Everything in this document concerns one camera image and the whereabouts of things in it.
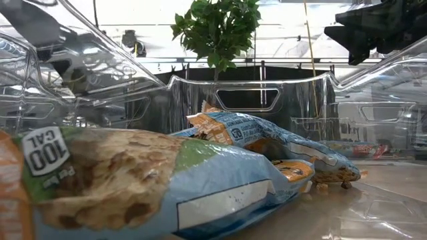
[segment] reflective floor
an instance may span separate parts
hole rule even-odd
[[[310,194],[225,239],[427,239],[425,163],[355,163],[368,174],[353,183],[353,188],[330,185],[327,194],[313,188]]]

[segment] chip bag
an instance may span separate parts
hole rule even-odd
[[[322,144],[341,153],[343,156],[354,159],[379,159],[387,152],[387,145],[365,142],[345,142],[345,141],[322,141]]]
[[[307,191],[311,163],[123,129],[0,131],[0,239],[223,237]]]
[[[277,125],[242,113],[225,112],[205,101],[202,112],[188,116],[196,135],[208,141],[235,145],[261,153],[270,161],[303,159],[314,163],[314,182],[333,183],[357,181],[360,172],[345,156],[315,141],[304,139]]]

